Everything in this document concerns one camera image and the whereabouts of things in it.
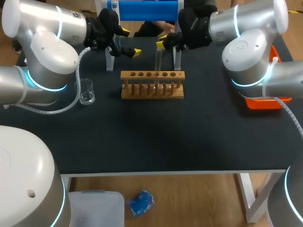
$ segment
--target wooden test tube rack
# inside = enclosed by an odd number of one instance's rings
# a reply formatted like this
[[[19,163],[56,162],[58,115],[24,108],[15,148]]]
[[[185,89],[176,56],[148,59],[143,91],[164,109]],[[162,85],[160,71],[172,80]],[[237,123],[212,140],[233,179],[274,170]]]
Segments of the wooden test tube rack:
[[[184,71],[121,71],[122,99],[182,99]]]

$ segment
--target person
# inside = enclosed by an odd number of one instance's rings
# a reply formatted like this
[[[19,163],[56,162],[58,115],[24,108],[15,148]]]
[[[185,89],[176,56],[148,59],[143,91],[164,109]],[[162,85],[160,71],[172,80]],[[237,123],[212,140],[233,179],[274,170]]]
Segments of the person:
[[[231,7],[243,4],[244,0],[232,0]],[[215,0],[184,0],[184,8],[192,8],[197,15],[207,15],[217,11]],[[167,21],[145,21],[139,31],[135,32],[134,37],[152,37],[158,36],[163,31],[173,33],[175,31],[175,22]]]

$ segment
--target person's hand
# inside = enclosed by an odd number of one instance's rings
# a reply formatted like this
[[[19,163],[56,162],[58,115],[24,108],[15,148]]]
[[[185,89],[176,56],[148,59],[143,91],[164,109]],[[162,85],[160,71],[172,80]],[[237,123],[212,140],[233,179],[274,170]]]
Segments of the person's hand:
[[[166,23],[165,21],[154,21],[153,23],[163,29],[166,34],[175,32],[175,26],[170,23]]]

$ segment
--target small glass beaker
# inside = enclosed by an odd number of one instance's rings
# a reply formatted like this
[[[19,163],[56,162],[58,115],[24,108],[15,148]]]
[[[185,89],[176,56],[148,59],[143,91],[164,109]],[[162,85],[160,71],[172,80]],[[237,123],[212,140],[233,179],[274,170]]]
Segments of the small glass beaker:
[[[93,81],[90,79],[80,79],[80,97],[79,101],[83,105],[90,105],[95,101],[95,93],[93,89]]]

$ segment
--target wooden floor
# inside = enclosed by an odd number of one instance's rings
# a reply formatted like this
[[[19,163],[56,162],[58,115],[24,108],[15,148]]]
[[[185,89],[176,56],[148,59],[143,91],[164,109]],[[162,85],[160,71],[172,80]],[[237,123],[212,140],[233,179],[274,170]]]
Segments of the wooden floor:
[[[94,0],[47,2],[68,9],[95,10]],[[230,4],[226,0],[216,2],[219,9],[225,9]],[[287,4],[289,9],[303,10],[301,0],[287,0]],[[294,60],[303,60],[302,21],[302,14],[290,14],[289,29],[283,35]],[[140,24],[126,22],[123,26],[134,32]],[[2,30],[0,40],[0,64],[14,65],[18,55],[12,51],[11,39],[7,38]],[[250,176],[256,189],[266,174]],[[234,175],[162,175],[75,178],[72,180],[71,189],[117,191],[122,193],[125,201],[133,198],[142,189],[152,193],[155,206],[142,217],[134,219],[127,210],[125,211],[126,227],[269,227],[266,216],[255,225],[246,224],[237,185]]]

